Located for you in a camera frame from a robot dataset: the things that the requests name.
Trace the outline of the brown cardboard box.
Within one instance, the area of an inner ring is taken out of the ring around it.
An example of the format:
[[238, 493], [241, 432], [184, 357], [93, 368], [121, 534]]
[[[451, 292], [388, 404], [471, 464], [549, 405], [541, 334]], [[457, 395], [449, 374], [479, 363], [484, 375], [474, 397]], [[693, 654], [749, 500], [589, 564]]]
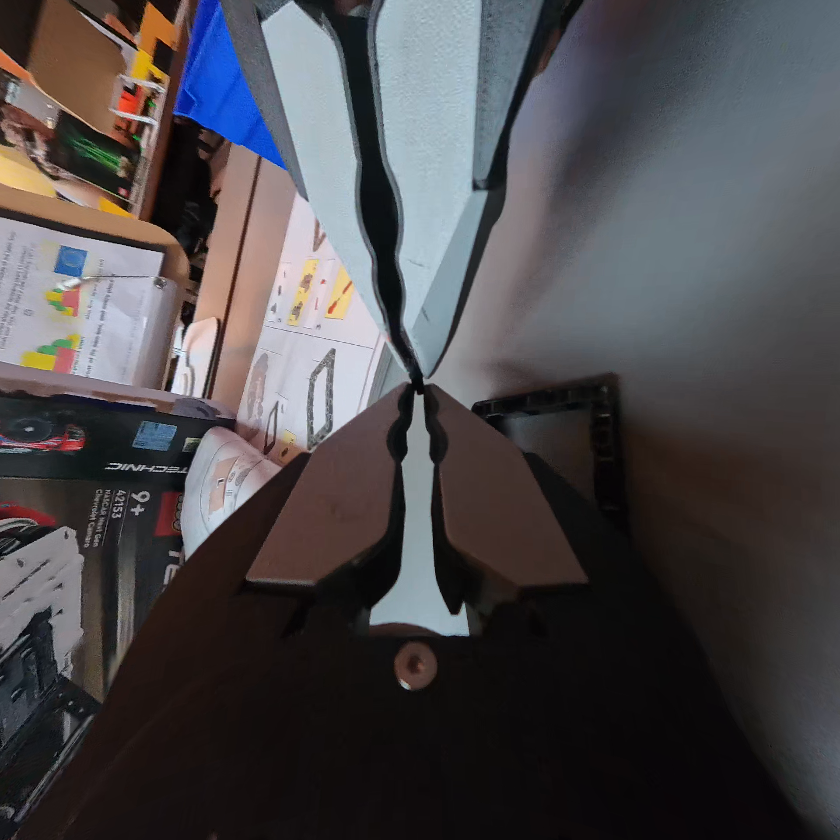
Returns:
[[137, 53], [134, 43], [73, 2], [45, 1], [24, 67], [64, 111], [108, 134]]

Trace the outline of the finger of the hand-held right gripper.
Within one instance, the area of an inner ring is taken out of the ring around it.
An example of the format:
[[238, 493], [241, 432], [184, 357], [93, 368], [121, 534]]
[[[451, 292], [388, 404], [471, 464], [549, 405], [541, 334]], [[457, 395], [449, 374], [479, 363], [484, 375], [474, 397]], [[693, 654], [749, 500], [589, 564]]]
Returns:
[[459, 318], [488, 193], [474, 185], [482, 2], [377, 2], [369, 44], [398, 204], [401, 316], [423, 378]]
[[289, 144], [306, 197], [412, 382], [421, 379], [402, 325], [396, 199], [376, 135], [364, 56], [366, 20], [326, 2], [284, 2], [261, 19]]

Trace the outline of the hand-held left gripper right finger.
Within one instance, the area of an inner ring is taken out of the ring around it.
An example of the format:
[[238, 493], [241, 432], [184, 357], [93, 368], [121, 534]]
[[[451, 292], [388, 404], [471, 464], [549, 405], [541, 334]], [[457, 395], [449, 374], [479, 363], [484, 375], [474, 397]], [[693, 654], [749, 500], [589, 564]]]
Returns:
[[447, 609], [589, 584], [522, 451], [436, 385], [423, 393], [434, 465], [434, 569]]

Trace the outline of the black rectangular lego frame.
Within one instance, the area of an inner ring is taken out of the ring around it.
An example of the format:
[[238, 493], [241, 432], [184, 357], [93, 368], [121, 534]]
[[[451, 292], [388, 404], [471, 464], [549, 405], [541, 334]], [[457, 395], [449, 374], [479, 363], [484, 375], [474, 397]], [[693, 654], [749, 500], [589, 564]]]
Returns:
[[622, 436], [621, 379], [607, 372], [474, 402], [471, 412], [502, 430], [506, 421], [584, 412], [589, 417], [589, 446], [595, 505], [620, 532], [631, 536]]

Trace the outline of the black lego set box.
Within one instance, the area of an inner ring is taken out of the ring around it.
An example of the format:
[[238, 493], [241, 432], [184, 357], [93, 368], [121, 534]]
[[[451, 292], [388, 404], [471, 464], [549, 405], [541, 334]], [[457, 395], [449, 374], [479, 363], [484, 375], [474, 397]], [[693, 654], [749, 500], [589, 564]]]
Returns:
[[234, 425], [184, 404], [2, 392], [2, 838], [78, 750], [184, 563], [187, 473], [204, 436]]

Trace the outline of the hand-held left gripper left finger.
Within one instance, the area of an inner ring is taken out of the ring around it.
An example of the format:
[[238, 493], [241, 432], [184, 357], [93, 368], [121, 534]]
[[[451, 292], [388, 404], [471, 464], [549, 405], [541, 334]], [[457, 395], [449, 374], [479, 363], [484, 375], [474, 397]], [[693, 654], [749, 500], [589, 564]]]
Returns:
[[250, 585], [351, 607], [373, 607], [393, 588], [414, 396], [396, 387], [313, 450], [248, 569]]

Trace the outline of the blue plastic bin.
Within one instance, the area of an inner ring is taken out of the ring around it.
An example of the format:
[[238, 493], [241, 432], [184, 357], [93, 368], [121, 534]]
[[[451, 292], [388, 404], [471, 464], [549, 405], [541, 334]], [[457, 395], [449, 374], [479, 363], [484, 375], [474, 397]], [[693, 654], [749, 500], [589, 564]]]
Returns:
[[249, 90], [218, 1], [198, 2], [173, 112], [286, 169]]

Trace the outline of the lego instruction booklet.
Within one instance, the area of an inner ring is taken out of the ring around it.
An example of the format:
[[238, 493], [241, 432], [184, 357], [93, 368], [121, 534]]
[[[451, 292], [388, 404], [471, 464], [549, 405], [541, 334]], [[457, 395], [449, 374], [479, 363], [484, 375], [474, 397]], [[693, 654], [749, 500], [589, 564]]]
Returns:
[[186, 559], [282, 467], [367, 407], [384, 348], [323, 227], [297, 196], [235, 430], [209, 430], [186, 476]]

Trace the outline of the laminated paper sheet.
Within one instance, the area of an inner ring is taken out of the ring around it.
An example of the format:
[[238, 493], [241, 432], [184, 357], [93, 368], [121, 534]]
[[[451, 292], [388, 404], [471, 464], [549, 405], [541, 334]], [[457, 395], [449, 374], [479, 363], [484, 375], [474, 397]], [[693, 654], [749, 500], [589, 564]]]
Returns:
[[181, 292], [164, 245], [2, 211], [1, 361], [159, 388]]

